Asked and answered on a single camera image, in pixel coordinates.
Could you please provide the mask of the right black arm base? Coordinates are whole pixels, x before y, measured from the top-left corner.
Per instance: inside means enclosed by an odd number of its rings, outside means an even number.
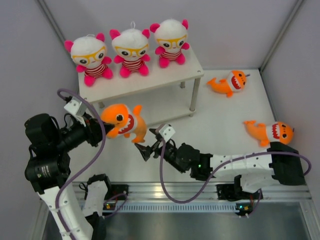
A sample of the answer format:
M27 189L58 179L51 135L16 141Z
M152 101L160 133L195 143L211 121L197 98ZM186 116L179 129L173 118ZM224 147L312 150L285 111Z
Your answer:
M263 194L258 190L254 193L245 192L241 187L241 175L234 178L234 183L218 184L216 186L217 195L219 200L227 200L229 202L236 202L240 200L258 200L263 199Z

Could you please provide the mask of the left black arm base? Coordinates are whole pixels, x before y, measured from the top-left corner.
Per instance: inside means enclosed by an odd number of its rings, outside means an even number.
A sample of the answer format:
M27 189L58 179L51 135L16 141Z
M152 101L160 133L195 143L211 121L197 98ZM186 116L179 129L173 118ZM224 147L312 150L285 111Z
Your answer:
M126 199L124 195L127 195L128 192L129 192L128 184L112 184L108 198L121 194L121 196L118 196L116 199L118 201L124 201Z

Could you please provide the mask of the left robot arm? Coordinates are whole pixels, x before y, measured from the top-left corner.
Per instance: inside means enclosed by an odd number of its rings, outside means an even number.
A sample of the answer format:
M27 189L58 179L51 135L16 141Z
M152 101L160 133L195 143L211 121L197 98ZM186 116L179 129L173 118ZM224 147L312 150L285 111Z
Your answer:
M28 119L24 126L31 145L24 175L46 203L62 239L103 240L103 202L113 194L110 179L105 174L88 179L83 208L72 184L64 186L71 174L69 152L83 142L96 147L103 139L97 119L85 113L83 120L81 123L74 118L71 127L59 128L57 120L47 113Z

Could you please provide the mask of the pink white plush with glasses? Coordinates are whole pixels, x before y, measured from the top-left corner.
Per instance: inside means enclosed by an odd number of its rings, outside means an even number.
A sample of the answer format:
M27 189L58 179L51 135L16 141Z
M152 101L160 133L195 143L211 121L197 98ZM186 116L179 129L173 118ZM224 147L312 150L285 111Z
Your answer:
M167 68L171 62L183 65L186 57L183 50L188 50L189 21L183 19L167 19L161 23L153 23L149 30L153 33L157 48L155 54L159 56L158 64L161 68Z

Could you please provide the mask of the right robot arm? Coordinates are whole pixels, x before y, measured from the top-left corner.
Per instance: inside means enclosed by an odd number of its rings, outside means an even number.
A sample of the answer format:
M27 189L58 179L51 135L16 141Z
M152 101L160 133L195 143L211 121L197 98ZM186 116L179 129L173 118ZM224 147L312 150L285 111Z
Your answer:
M175 131L171 126L164 130L152 128L150 132L156 139L153 145L135 144L144 161L151 157L162 158L178 172L189 172L190 177L198 181L230 176L236 182L233 192L240 199L265 186L302 186L306 183L302 156L278 141L271 142L260 152L218 155L201 153L186 143L176 146L172 140Z

